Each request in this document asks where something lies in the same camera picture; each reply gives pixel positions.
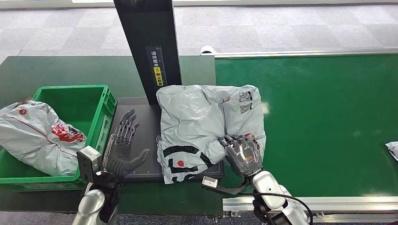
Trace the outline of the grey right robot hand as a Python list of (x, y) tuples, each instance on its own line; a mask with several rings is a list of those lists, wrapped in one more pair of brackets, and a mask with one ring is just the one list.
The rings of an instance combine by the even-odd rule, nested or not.
[(224, 147), (225, 158), (236, 175), (249, 177), (262, 168), (260, 148), (252, 138), (226, 135), (218, 141)]

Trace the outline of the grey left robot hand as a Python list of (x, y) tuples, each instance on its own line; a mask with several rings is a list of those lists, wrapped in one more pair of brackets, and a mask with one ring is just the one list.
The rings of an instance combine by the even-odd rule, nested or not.
[(106, 150), (103, 156), (103, 168), (118, 177), (125, 177), (145, 163), (150, 152), (143, 149), (139, 156), (131, 159), (132, 140), (139, 123), (135, 110), (127, 111), (119, 120), (115, 131), (110, 135)]

